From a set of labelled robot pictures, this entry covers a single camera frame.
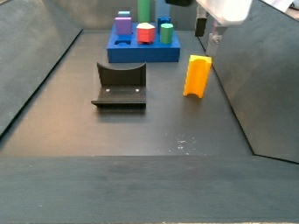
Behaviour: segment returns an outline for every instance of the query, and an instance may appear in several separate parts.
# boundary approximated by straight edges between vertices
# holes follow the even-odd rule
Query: black holder
[[[116,70],[97,63],[100,90],[90,103],[105,109],[145,108],[145,63],[132,69]]]

